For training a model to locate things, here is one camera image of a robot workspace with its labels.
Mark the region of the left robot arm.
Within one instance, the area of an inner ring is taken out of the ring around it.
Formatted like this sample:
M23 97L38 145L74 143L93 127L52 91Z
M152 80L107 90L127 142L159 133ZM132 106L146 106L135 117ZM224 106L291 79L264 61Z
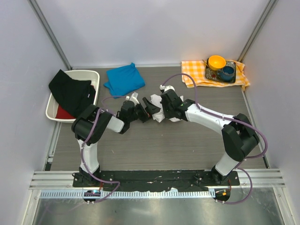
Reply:
M109 129L115 133L123 134L130 128L135 120L146 122L152 115L160 112L161 108L143 98L145 107L135 97L126 97L116 115L95 105L88 108L75 120L71 130L80 146L81 164L79 172L74 173L74 186L95 186L100 179L100 166L98 162L98 142L104 131Z

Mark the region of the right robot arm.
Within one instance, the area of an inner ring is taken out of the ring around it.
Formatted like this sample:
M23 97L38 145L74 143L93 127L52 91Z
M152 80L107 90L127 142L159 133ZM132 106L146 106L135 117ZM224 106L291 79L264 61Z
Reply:
M232 170L258 145L259 137L246 115L224 115L202 107L191 99L183 101L172 86L161 86L161 92L160 103L167 119L197 123L222 136L225 153L211 170L214 183L221 184L227 180Z

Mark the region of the white t shirt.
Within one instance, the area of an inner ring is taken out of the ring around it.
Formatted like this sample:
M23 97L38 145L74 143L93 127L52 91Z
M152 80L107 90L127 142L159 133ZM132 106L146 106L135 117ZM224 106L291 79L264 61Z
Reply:
M151 103L160 109L159 112L152 115L153 120L156 120L159 123L165 119L163 107L162 104L160 103L161 100L162 98L159 95L153 94L150 96Z

